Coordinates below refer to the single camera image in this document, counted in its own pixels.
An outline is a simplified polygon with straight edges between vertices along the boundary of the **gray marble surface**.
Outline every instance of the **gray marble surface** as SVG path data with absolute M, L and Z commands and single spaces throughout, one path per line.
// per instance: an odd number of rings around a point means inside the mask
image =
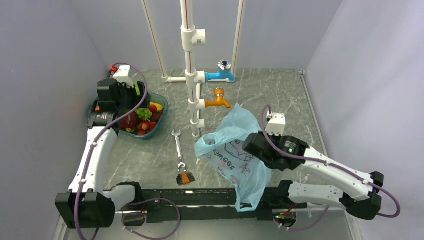
M 215 73 L 217 69 L 206 69 Z M 149 92 L 168 100 L 169 112 L 164 126 L 149 140 L 140 140 L 120 134 L 111 150 L 106 175 L 105 190 L 121 182 L 140 182 L 144 189 L 180 188 L 230 188 L 232 185 L 205 160 L 197 163 L 195 140 L 189 125 L 188 88 L 183 82 L 163 83 L 158 70 L 144 70 Z M 183 77 L 183 70 L 172 70 L 170 76 Z M 214 89 L 224 88 L 225 99 L 231 106 L 239 103 L 251 111 L 257 119 L 266 104 L 276 113 L 284 113 L 284 134 L 299 138 L 322 152 L 311 108 L 306 98 L 298 71 L 295 69 L 239 69 L 234 83 L 208 82 L 201 87 L 201 98 L 214 100 Z M 206 119 L 201 134 L 215 131 L 221 120 L 231 111 L 225 107 L 209 107 L 200 113 Z M 172 130 L 181 130 L 181 145 L 185 162 L 195 181 L 178 185 L 177 149 Z M 324 184 L 321 179 L 308 174 L 285 170 L 273 170 L 269 187 L 277 187 L 280 180 L 292 180 L 305 184 Z

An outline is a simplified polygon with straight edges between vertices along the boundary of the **orange faucet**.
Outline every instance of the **orange faucet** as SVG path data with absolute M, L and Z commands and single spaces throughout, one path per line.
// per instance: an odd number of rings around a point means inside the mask
M 204 101 L 205 108 L 208 107 L 220 107 L 225 106 L 227 109 L 231 108 L 230 103 L 224 99 L 224 89 L 223 88 L 215 88 L 213 91 L 215 94 L 216 100 L 215 101 Z

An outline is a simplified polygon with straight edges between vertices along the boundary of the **gray wall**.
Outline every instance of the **gray wall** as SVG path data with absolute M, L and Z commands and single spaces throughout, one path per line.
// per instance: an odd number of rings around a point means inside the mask
M 71 0 L 106 65 L 126 60 L 157 69 L 141 0 Z M 178 0 L 150 0 L 167 68 L 185 68 Z M 306 69 L 342 0 L 247 0 L 239 68 Z M 238 0 L 195 0 L 194 25 L 206 29 L 197 68 L 233 56 Z
M 106 69 L 68 0 L 0 7 L 0 239 L 52 239 Z
M 366 240 L 424 235 L 424 2 L 343 1 L 306 70 L 330 157 L 385 175 L 398 218 L 360 221 Z M 382 212 L 395 212 L 383 196 Z

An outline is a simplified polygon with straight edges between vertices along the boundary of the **metal wrench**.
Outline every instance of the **metal wrench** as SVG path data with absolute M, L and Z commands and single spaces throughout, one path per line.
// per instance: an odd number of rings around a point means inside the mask
M 179 159 L 178 172 L 180 172 L 182 168 L 184 168 L 184 172 L 187 172 L 188 167 L 186 163 L 184 162 L 183 150 L 181 149 L 181 143 L 180 143 L 181 130 L 178 130 L 177 132 L 175 132 L 175 130 L 172 130 L 171 134 L 175 138 L 175 142 L 176 142 L 176 152 L 178 153 L 178 159 Z

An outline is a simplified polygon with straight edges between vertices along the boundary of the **blue plastic bag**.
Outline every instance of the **blue plastic bag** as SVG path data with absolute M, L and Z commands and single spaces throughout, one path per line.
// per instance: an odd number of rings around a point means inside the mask
M 202 136 L 194 145 L 197 157 L 204 156 L 224 178 L 235 186 L 237 212 L 254 211 L 261 201 L 272 171 L 258 158 L 243 150 L 252 133 L 261 130 L 255 116 L 236 104 L 216 132 Z

